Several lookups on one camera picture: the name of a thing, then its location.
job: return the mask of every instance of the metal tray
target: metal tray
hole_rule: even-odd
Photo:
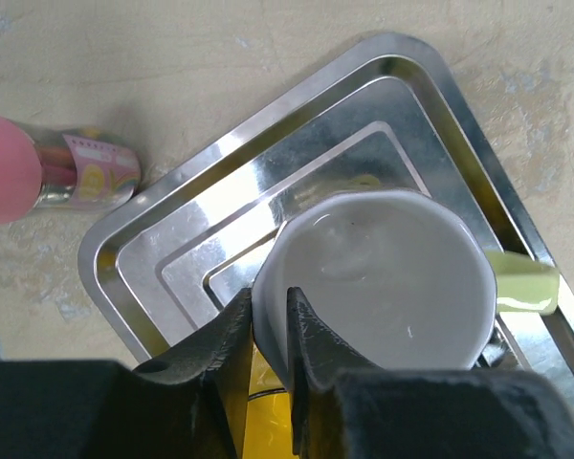
[[[429,194],[486,249],[552,262],[440,55],[388,33],[361,42],[95,224],[81,244],[80,276],[143,361],[251,284],[285,219],[336,190],[377,186]],[[482,361],[543,374],[574,412],[574,297],[564,280],[561,289],[551,317],[498,317]]]

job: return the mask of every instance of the beige floor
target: beige floor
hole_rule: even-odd
[[[574,0],[3,0],[0,114],[108,127],[152,181],[379,31],[446,58],[574,290]],[[78,280],[97,218],[0,228],[6,357],[134,362]]]

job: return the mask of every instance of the pink bottle cap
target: pink bottle cap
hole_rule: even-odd
[[[34,206],[42,167],[32,140],[0,117],[0,224],[23,217]]]

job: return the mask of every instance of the stainless steel tray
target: stainless steel tray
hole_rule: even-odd
[[[251,284],[281,222],[336,190],[376,186],[418,188],[466,220],[484,248],[552,262],[440,55],[388,33],[94,225],[80,276],[143,361]],[[574,412],[574,297],[563,280],[561,289],[551,317],[498,317],[484,356],[543,374]]]

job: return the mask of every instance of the bottle label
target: bottle label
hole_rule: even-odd
[[[71,208],[97,208],[104,202],[127,201],[141,179],[134,152],[123,146],[64,134],[77,167]]]

